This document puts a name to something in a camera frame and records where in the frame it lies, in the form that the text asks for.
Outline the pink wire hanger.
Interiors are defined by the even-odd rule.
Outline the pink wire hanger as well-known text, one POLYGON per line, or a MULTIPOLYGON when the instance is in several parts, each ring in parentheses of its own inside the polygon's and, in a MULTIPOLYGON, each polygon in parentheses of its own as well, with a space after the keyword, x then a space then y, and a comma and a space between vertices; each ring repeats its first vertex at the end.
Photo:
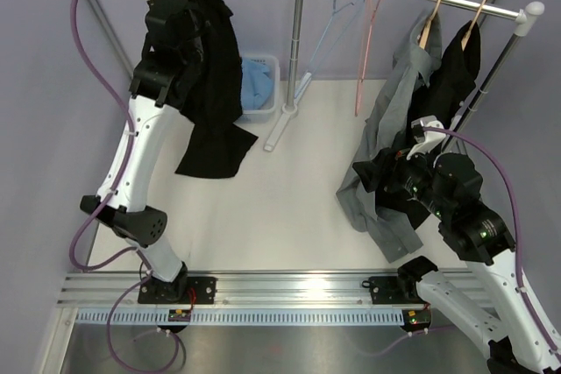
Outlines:
POLYGON ((355 92, 354 116, 358 116, 362 103, 366 72, 370 56, 373 28, 375 26, 376 15, 382 0, 365 0, 364 24, 361 37, 358 77, 355 92))

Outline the blue wire hanger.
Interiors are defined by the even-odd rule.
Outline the blue wire hanger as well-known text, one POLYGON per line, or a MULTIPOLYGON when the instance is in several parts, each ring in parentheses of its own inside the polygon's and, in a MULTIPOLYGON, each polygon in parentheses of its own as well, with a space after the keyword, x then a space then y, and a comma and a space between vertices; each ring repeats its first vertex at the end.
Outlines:
POLYGON ((366 4, 366 0, 353 0, 342 5, 338 5, 337 2, 338 0, 332 0, 330 17, 323 28, 323 33, 316 44, 307 68, 295 88, 295 103, 302 99, 317 71, 362 13, 366 4))

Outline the light blue shirt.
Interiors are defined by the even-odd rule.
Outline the light blue shirt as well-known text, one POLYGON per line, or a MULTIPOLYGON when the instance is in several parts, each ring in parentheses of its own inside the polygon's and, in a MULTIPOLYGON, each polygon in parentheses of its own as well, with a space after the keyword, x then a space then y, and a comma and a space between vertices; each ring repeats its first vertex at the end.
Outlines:
POLYGON ((242 59, 242 88, 240 93, 243 110, 260 109, 273 93, 271 68, 256 60, 242 59))

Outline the black shirt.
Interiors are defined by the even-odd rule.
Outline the black shirt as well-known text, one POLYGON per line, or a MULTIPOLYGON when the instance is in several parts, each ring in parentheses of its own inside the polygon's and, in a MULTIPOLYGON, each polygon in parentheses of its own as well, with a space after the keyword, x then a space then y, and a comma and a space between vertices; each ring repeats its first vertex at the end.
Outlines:
POLYGON ((175 169, 200 179, 234 177, 258 137, 236 125, 242 116, 242 60, 224 0, 196 0, 208 22, 202 37, 205 65, 181 114, 194 124, 187 150, 175 169))
POLYGON ((393 70, 368 119, 371 159, 384 148, 409 147, 413 142, 410 124, 417 118, 435 116, 444 126, 451 125, 479 75, 481 39, 477 24, 465 50, 461 48, 470 22, 460 27, 447 47, 442 47, 437 19, 432 22, 425 49, 417 40, 424 27, 423 19, 402 41, 394 53, 393 70))

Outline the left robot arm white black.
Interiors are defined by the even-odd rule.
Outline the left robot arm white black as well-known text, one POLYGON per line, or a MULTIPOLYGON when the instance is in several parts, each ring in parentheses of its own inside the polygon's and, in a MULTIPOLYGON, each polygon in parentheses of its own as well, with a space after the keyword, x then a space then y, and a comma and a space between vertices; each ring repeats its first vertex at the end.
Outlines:
POLYGON ((153 302, 188 293, 188 269, 164 236, 167 214, 147 203, 153 169, 168 129, 205 68, 206 21, 196 0, 148 0, 146 37, 134 68, 126 123, 106 180, 82 197, 85 213, 140 252, 151 270, 153 302))

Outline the grey shirt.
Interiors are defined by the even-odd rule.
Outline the grey shirt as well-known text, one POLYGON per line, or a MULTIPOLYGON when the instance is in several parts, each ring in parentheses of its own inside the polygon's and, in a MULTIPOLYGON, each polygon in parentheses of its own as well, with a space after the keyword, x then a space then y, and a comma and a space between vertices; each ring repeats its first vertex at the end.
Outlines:
MULTIPOLYGON (((392 71, 366 119, 353 164, 369 163, 381 152, 405 147, 413 93, 429 84, 431 75, 441 64, 439 18, 432 21, 427 45, 419 46, 419 38, 430 15, 428 10, 421 12, 394 51, 392 71)), ((368 234, 387 262, 393 263, 423 246, 406 214, 382 205, 379 194, 368 193, 352 167, 347 169, 336 197, 351 226, 368 234)))

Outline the black shirt on wooden hanger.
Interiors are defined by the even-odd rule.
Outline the black shirt on wooden hanger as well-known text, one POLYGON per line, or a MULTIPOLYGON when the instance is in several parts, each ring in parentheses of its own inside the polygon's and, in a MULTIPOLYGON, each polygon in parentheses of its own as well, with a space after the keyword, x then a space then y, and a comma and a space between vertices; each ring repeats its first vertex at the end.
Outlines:
POLYGON ((393 70, 368 119, 371 159, 384 148, 409 147, 413 142, 410 124, 417 118, 435 116, 444 126, 451 125, 479 75, 481 39, 477 24, 465 50, 461 48, 470 22, 460 27, 447 47, 442 47, 437 19, 432 22, 425 49, 417 40, 424 27, 423 19, 402 41, 394 53, 393 70))

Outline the wooden hanger with grey shirt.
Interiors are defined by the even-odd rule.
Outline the wooden hanger with grey shirt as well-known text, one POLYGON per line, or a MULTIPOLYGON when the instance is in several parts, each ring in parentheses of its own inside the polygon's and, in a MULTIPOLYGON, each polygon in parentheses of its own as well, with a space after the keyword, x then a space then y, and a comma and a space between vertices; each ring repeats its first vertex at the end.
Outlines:
POLYGON ((427 18, 427 20, 425 22, 425 25, 423 27, 423 30, 420 34, 418 45, 422 49, 426 48, 426 45, 427 45, 427 42, 428 42, 428 39, 429 39, 429 35, 430 35, 430 29, 431 29, 431 26, 432 26, 432 22, 433 22, 434 18, 436 17, 437 13, 438 13, 441 2, 442 2, 442 0, 437 0, 436 1, 435 7, 434 7, 433 11, 431 12, 431 14, 429 15, 429 17, 427 18))

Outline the wooden hanger with black shirt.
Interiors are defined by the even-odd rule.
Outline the wooden hanger with black shirt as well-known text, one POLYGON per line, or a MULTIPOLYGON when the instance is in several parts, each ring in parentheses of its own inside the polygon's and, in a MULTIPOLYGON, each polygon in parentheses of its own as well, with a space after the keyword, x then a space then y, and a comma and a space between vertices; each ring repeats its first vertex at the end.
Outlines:
POLYGON ((480 5, 479 5, 479 8, 476 10, 476 13, 475 13, 474 17, 473 17, 473 19, 471 20, 471 22, 468 26, 468 29, 466 30, 463 38, 461 39, 462 50, 465 50, 465 48, 467 46, 467 43, 469 42, 469 38, 471 37, 472 29, 476 25, 476 23, 479 19, 479 16, 480 16, 480 14, 481 14, 481 12, 482 12, 485 4, 486 4, 486 1, 487 0, 482 0, 481 1, 480 5))

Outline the white plastic basket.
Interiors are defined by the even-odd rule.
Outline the white plastic basket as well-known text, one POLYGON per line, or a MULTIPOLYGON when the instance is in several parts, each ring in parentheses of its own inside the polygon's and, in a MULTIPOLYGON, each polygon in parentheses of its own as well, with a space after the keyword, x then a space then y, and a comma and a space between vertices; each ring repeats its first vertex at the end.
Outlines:
POLYGON ((265 104, 256 110, 243 110, 242 116, 238 119, 239 123, 266 123, 274 115, 278 105, 278 93, 280 88, 280 64, 276 57, 267 54, 247 54, 242 57, 257 62, 265 63, 270 68, 270 77, 273 80, 273 93, 265 104))

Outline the metal clothes rack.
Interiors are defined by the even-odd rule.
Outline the metal clothes rack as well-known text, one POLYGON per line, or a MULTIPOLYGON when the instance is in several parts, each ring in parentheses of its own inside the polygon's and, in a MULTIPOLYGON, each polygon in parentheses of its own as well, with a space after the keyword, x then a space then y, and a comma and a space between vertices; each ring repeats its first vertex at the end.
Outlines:
MULTIPOLYGON (((484 96, 488 94, 494 79, 499 74, 500 69, 506 62, 508 56, 515 50, 515 47, 519 44, 522 38, 526 37, 530 33, 536 21, 544 14, 545 6, 541 2, 535 1, 527 4, 526 7, 520 11, 509 11, 483 1, 479 3, 468 0, 427 1, 434 1, 437 7, 447 5, 461 10, 475 11, 478 16, 484 14, 496 18, 509 19, 516 23, 512 36, 509 38, 507 44, 502 49, 501 54, 494 62, 494 65, 487 74, 486 79, 482 82, 480 88, 469 104, 465 106, 465 110, 460 115, 459 120, 457 120, 457 124, 454 126, 454 129, 456 131, 461 131, 467 125, 467 122, 470 120, 472 115, 477 112, 479 104, 483 100, 484 96)), ((300 51, 303 6, 304 0, 295 0, 288 66, 288 90, 285 103, 281 107, 280 117, 264 144, 264 150, 266 152, 272 152, 279 143, 290 120, 295 118, 297 115, 298 102, 305 93, 309 83, 312 81, 312 73, 310 71, 304 73, 301 82, 296 80, 300 51)))

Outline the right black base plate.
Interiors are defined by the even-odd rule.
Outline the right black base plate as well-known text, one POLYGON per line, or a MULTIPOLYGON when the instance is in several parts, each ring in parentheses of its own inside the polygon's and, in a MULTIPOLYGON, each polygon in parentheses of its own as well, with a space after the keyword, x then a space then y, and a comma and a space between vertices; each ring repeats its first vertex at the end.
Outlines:
POLYGON ((413 286, 397 275, 372 276, 361 286, 368 290, 373 304, 421 304, 423 300, 413 291, 413 286))

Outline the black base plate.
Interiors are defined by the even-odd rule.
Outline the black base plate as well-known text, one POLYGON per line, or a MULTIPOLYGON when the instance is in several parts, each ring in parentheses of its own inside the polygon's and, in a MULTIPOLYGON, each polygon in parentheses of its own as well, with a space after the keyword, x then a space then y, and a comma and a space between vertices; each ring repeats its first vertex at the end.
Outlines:
POLYGON ((150 279, 140 287, 143 305, 200 304, 215 302, 217 279, 210 276, 181 276, 173 283, 150 279))
POLYGON ((368 290, 373 304, 421 304, 423 300, 413 291, 413 286, 397 275, 372 276, 361 286, 368 290))

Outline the aluminium mounting rail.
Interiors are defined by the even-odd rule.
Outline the aluminium mounting rail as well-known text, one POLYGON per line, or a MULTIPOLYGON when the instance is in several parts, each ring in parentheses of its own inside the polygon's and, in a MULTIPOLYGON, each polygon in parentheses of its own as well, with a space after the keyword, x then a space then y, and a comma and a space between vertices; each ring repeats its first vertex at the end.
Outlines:
MULTIPOLYGON (((361 286, 372 276, 393 272, 195 272, 217 279, 212 308, 421 308, 422 304, 373 304, 361 286)), ((56 300, 58 307, 110 307, 139 281, 136 272, 69 273, 56 300)))

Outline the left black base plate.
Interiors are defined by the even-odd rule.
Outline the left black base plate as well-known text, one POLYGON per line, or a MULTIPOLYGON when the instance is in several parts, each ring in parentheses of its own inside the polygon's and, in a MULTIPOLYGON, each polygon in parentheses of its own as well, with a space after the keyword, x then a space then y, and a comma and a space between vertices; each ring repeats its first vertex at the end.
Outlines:
POLYGON ((143 305, 200 304, 215 302, 217 279, 210 276, 181 276, 173 283, 150 279, 140 287, 143 305))

